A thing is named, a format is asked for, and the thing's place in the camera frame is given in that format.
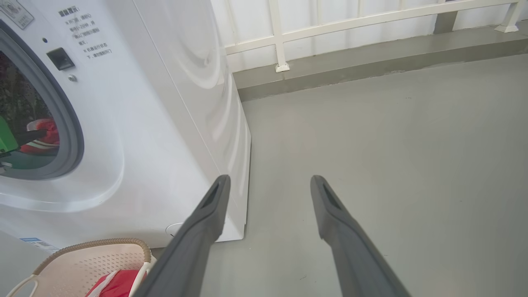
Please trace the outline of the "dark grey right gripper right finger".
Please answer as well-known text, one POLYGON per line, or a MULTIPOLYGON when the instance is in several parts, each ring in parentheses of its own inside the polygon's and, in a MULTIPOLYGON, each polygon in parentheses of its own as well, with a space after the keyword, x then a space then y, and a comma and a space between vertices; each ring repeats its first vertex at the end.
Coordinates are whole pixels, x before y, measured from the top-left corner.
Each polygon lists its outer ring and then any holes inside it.
POLYGON ((401 280, 328 181, 314 175, 310 190, 319 236, 332 250, 342 295, 408 297, 401 280))

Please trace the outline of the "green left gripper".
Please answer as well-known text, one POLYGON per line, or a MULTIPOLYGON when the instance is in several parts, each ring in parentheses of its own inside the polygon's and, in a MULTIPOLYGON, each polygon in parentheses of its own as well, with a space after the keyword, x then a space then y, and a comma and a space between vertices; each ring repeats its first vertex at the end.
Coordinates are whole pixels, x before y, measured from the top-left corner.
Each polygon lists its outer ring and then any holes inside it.
POLYGON ((0 117, 0 153, 6 154, 19 149, 19 146, 47 136, 47 130, 29 130, 14 136, 6 120, 0 117))

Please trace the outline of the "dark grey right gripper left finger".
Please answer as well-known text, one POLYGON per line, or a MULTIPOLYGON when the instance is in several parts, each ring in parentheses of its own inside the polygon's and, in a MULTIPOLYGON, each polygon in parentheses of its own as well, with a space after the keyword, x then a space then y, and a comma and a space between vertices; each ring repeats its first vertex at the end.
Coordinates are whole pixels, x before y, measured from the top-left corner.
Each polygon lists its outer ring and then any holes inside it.
POLYGON ((210 248, 226 221, 231 179, 218 176, 165 248, 136 297, 199 297, 210 248))

